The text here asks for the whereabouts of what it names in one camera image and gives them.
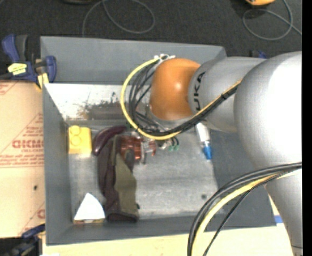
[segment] yellow label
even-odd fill
[[[43,87],[43,84],[49,83],[47,73],[43,73],[41,75],[38,75],[37,79],[38,79],[38,85],[40,86],[40,88]]]
[[[10,73],[12,73],[14,76],[22,74],[26,71],[27,65],[25,63],[13,63],[10,65],[7,69]]]

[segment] cardboard sheet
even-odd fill
[[[44,223],[42,90],[0,81],[0,238]]]

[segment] black carpet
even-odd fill
[[[302,0],[285,0],[292,13],[292,28],[278,17],[253,9],[244,17],[248,27],[265,38],[246,30],[243,16],[250,9],[242,0],[138,0],[148,6],[154,15],[131,0],[105,0],[107,10],[123,27],[116,26],[107,16],[102,4],[87,5],[64,3],[62,0],[3,0],[0,3],[0,39],[8,34],[29,35],[29,48],[39,56],[39,37],[77,36],[107,39],[136,39],[175,43],[219,45],[228,56],[249,56],[250,51],[262,51],[267,57],[302,50]],[[283,0],[277,0],[268,10],[290,19]],[[0,48],[0,74],[5,72],[8,57]],[[19,240],[0,241],[0,254]]]

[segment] yellow lego brick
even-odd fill
[[[90,154],[92,152],[91,129],[73,125],[68,128],[68,153]]]

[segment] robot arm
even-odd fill
[[[271,59],[231,57],[209,61],[188,90],[192,111],[242,79],[234,96],[207,116],[207,126],[237,132],[254,167],[302,160],[301,52]],[[302,171],[266,185],[286,226],[294,255],[302,252]]]
[[[200,66],[177,58],[164,62],[153,59],[135,69],[123,88],[137,70],[158,63],[152,73],[148,116],[170,130],[148,133],[130,118],[123,98],[121,105],[131,125],[151,139],[173,137],[193,127],[204,114],[205,120],[201,122],[208,128],[238,133],[256,169],[300,163],[301,60],[301,52],[271,59],[214,59]],[[302,170],[267,183],[266,189],[286,226],[294,256],[303,255]]]

